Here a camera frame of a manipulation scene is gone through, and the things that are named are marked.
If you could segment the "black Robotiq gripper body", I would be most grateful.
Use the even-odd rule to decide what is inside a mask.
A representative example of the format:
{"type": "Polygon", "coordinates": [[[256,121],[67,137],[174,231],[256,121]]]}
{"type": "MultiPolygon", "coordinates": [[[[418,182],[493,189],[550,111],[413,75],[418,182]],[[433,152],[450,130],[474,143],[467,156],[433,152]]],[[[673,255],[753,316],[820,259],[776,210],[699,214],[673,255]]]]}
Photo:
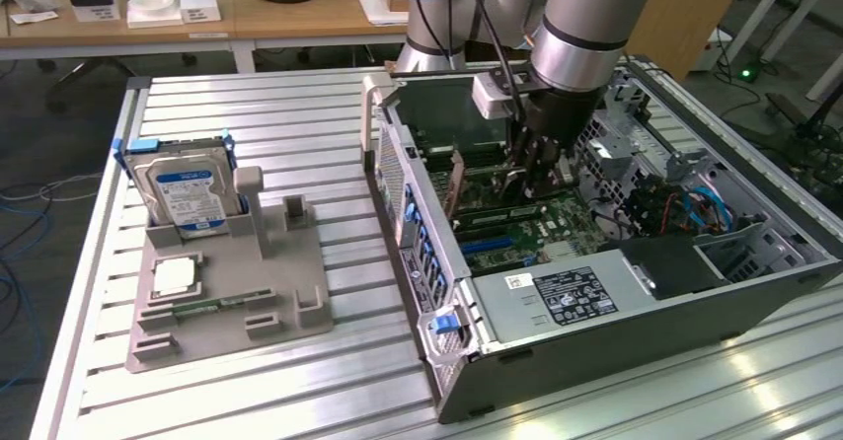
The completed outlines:
{"type": "Polygon", "coordinates": [[[546,138],[561,150],[569,149],[604,96],[604,88],[588,92],[545,89],[530,92],[524,101],[522,120],[512,126],[512,149],[546,138]]]}

